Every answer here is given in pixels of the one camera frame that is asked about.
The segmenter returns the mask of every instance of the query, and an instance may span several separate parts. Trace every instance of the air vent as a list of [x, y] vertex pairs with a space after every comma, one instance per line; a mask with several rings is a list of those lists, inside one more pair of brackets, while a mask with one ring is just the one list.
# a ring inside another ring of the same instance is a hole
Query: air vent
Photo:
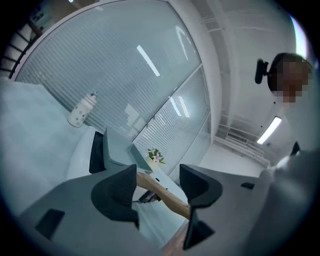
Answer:
[[228, 138], [230, 138], [232, 140], [235, 140], [236, 142], [241, 143], [243, 145], [247, 145], [247, 143], [248, 143], [248, 140], [246, 138], [241, 137], [241, 136], [236, 135], [236, 134], [231, 133], [231, 132], [228, 132], [226, 134], [226, 138], [225, 139], [228, 140]]

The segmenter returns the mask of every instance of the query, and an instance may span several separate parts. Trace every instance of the flower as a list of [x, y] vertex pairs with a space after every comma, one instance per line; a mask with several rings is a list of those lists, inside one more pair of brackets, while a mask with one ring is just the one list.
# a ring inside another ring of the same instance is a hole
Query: flower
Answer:
[[154, 157], [153, 157], [153, 162], [154, 162], [154, 163], [159, 163], [159, 161], [160, 161], [161, 159], [162, 159], [162, 157], [159, 156], [159, 155], [154, 156]]

